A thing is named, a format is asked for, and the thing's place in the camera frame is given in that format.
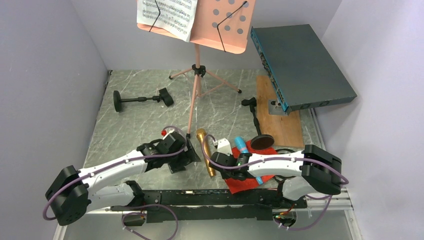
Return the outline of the gold toy microphone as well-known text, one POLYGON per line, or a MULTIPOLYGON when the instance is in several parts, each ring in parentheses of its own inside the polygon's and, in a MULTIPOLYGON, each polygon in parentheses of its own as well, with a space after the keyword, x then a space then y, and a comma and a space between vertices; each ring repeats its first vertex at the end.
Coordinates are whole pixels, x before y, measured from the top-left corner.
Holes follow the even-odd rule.
POLYGON ((216 172, 213 168, 211 168, 209 166, 209 157, 211 156, 211 151, 209 148, 209 144, 208 144, 208 139, 206 138, 206 131, 203 128, 199 128, 196 130, 196 138, 199 141, 199 143, 201 144, 201 148, 202 148, 202 154, 203 154, 203 158, 204 158, 204 162, 206 165, 206 170, 208 172, 208 175, 213 178, 216 176, 216 172))

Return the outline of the blue toy microphone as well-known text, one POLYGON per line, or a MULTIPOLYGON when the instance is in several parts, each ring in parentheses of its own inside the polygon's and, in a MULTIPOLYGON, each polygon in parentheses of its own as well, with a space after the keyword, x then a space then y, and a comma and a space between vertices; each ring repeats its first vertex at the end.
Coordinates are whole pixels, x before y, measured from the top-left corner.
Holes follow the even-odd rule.
MULTIPOLYGON (((241 154, 247 154, 247 153, 249 153, 249 150, 248 150, 248 148, 247 148, 246 142, 243 140, 243 138, 242 138, 242 137, 237 136, 237 137, 234 139, 234 141, 235 141, 235 145, 236 145, 236 147, 237 147, 238 151, 239 151, 241 154)), ((262 184, 264 183, 261 177, 256 177, 255 179, 256 179, 256 181, 257 181, 257 183, 258 183, 259 185, 262 185, 262 184)))

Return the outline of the black desktop mic stand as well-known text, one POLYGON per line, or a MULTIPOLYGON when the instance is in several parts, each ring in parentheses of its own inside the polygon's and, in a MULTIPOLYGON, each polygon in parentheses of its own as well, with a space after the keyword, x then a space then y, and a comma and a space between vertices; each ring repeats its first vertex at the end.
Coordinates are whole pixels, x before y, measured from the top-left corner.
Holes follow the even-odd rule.
POLYGON ((162 88, 158 90, 159 95, 154 95, 152 97, 137 97, 137 98, 121 98, 120 92, 117 90, 113 91, 113 105, 114 109, 117 113, 121 112, 123 110, 123 103, 131 103, 131 102, 146 102, 148 100, 160 102, 163 101, 163 103, 170 107, 174 104, 174 100, 169 94, 168 90, 166 88, 162 88))
POLYGON ((274 138, 269 134, 263 134, 260 128, 260 122, 256 114, 256 107, 257 107, 256 98, 252 97, 250 99, 243 99, 241 101, 241 105, 245 107, 249 107, 249 110, 252 113, 252 117, 253 117, 253 124, 257 132, 257 136, 255 136, 250 141, 251 148, 254 150, 264 150, 264 149, 272 147, 272 145, 275 142, 274 138))

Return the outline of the white sheet music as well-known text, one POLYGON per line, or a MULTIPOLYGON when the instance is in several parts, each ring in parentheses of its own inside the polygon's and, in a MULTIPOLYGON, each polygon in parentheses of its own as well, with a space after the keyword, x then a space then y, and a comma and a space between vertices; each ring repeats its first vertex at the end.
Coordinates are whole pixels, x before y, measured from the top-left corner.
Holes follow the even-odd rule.
POLYGON ((189 42, 196 0, 138 0, 136 23, 141 30, 189 42))

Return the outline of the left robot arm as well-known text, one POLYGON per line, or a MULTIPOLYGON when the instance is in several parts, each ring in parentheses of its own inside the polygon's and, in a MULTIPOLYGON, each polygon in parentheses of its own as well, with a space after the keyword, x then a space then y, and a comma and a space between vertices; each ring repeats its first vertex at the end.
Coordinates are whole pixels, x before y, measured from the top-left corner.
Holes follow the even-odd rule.
POLYGON ((140 185, 134 180, 122 184, 116 184, 117 181, 163 165, 167 165, 174 174, 199 161, 200 157, 190 140, 172 131, 106 163, 82 169, 67 166, 45 193, 47 206, 43 210, 43 218, 67 226, 85 213, 102 208, 119 206, 137 210, 146 203, 140 185))

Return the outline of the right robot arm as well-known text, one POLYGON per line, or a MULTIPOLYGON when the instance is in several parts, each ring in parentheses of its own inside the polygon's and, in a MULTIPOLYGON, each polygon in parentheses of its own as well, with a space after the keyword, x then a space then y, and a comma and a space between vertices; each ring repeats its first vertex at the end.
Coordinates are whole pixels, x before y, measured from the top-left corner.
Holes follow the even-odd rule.
POLYGON ((224 179, 285 177, 282 190, 275 194, 276 203, 282 208, 308 194, 338 195, 342 186, 348 184, 342 175, 341 159, 312 144, 289 154, 241 153, 237 158, 217 151, 211 156, 209 166, 224 179))

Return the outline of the wooden board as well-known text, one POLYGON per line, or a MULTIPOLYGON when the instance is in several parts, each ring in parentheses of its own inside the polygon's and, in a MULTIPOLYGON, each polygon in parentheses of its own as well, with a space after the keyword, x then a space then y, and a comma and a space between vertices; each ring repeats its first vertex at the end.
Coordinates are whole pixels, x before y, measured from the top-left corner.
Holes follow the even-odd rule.
POLYGON ((300 114, 275 115, 269 112, 269 102, 277 101, 276 93, 268 76, 256 77, 257 118, 263 134, 274 138, 274 145, 286 148, 305 146, 300 114))

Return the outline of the dark blue audio box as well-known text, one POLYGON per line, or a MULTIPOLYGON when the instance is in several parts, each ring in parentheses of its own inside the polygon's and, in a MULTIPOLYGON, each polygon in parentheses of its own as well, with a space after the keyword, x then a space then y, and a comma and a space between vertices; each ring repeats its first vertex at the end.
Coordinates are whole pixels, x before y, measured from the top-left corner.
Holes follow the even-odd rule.
POLYGON ((310 24, 252 27, 250 37, 285 114, 357 97, 310 24))

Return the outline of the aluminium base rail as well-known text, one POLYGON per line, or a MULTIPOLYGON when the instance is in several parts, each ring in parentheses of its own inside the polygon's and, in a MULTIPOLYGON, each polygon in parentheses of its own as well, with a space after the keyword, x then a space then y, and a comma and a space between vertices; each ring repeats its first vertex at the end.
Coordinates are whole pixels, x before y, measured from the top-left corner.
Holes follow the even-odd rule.
POLYGON ((295 210, 317 211, 328 204, 328 210, 342 210, 347 217, 353 239, 361 240, 352 202, 347 189, 340 194, 329 197, 321 193, 312 193, 298 200, 284 198, 276 188, 254 188, 232 194, 229 189, 197 190, 141 190, 139 187, 123 192, 123 187, 113 186, 112 192, 101 189, 90 194, 59 195, 58 201, 63 205, 51 205, 55 211, 63 210, 56 219, 61 226, 66 226, 80 219, 84 214, 100 209, 113 212, 147 211, 151 212, 148 222, 160 223, 167 218, 162 206, 170 208, 179 220, 218 220, 255 218, 267 221, 271 215, 282 210, 283 224, 293 227, 295 210))

